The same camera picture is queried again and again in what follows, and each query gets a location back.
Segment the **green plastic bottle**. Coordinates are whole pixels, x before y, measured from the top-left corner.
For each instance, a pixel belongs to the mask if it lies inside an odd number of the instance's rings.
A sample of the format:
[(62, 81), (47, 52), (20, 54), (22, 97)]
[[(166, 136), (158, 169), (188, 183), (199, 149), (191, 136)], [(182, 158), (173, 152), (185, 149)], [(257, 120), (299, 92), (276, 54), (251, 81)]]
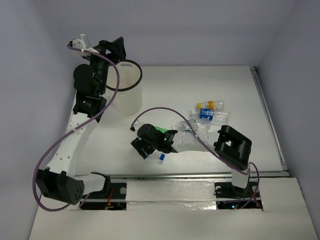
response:
[(159, 126), (155, 126), (155, 129), (160, 131), (163, 134), (165, 134), (168, 131), (166, 128), (162, 128), (162, 127), (159, 127)]

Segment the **clear bottle blue label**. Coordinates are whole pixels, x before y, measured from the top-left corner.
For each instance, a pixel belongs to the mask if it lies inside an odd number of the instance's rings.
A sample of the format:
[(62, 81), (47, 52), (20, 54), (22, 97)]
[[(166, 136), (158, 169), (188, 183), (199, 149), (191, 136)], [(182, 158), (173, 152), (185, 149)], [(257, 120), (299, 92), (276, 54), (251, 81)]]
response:
[(189, 115), (198, 119), (208, 119), (215, 124), (228, 124), (232, 117), (228, 111), (218, 111), (210, 108), (191, 110)]

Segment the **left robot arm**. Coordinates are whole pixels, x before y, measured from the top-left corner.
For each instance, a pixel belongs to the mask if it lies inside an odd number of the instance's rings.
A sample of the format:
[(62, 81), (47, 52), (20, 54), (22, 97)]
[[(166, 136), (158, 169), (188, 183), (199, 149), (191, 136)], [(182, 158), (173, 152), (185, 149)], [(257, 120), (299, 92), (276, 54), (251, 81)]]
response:
[(46, 211), (50, 208), (41, 203), (38, 191), (43, 197), (67, 206), (78, 204), (90, 193), (104, 198), (111, 191), (109, 176), (97, 172), (76, 176), (76, 164), (91, 132), (115, 99), (113, 95), (106, 100), (103, 95), (107, 89), (109, 67), (115, 68), (126, 59), (124, 39), (101, 40), (91, 47), (85, 34), (81, 34), (67, 47), (89, 63), (80, 64), (73, 71), (76, 94), (67, 132), (44, 153), (33, 172), (33, 195), (37, 204)]

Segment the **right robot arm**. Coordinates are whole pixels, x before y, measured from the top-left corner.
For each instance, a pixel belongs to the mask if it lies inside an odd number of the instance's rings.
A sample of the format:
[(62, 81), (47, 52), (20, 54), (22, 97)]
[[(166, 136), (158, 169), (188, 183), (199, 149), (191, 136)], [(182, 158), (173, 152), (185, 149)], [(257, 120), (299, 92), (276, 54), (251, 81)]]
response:
[(207, 133), (163, 132), (149, 123), (143, 123), (131, 126), (130, 130), (136, 133), (131, 145), (143, 159), (155, 151), (163, 154), (208, 152), (231, 169), (230, 190), (235, 196), (242, 196), (248, 191), (252, 141), (233, 127), (222, 125), (219, 130)]

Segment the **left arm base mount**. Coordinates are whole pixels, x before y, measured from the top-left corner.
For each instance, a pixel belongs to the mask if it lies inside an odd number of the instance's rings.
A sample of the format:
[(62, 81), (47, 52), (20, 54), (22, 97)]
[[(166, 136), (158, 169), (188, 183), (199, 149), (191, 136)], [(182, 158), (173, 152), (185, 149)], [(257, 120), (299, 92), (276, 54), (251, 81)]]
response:
[(104, 177), (102, 190), (91, 192), (83, 196), (79, 203), (81, 210), (106, 210), (123, 211), (127, 209), (126, 193), (127, 183), (124, 181), (112, 181), (109, 175), (96, 173)]

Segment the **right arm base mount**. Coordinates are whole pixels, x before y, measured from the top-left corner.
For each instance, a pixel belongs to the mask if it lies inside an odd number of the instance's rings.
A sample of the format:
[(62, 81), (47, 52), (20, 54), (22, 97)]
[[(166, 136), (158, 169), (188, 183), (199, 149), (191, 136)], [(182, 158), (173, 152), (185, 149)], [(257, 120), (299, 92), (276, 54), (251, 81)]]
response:
[(218, 210), (263, 209), (260, 193), (256, 190), (257, 183), (250, 181), (246, 188), (233, 186), (231, 182), (215, 182), (213, 195)]

